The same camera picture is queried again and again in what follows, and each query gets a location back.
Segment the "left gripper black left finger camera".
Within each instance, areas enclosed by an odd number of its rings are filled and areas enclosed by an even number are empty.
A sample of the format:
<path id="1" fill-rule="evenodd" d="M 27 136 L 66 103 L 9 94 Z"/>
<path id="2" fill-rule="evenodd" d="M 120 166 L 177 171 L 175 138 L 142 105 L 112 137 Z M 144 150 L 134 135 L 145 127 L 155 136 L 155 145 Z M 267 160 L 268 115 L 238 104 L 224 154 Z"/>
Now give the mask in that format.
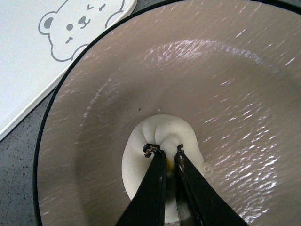
<path id="1" fill-rule="evenodd" d="M 146 144 L 145 157 L 153 159 L 140 186 L 116 225 L 163 226 L 165 224 L 167 160 L 160 146 Z"/>

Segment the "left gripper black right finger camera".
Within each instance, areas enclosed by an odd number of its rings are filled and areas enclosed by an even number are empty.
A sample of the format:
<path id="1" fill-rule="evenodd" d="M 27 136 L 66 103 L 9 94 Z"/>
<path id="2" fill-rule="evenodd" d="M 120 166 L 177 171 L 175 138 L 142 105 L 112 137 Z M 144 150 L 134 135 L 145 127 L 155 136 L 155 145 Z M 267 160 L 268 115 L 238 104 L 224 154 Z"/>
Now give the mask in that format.
<path id="1" fill-rule="evenodd" d="M 176 204 L 181 226 L 246 226 L 247 223 L 217 194 L 185 154 L 175 156 Z"/>

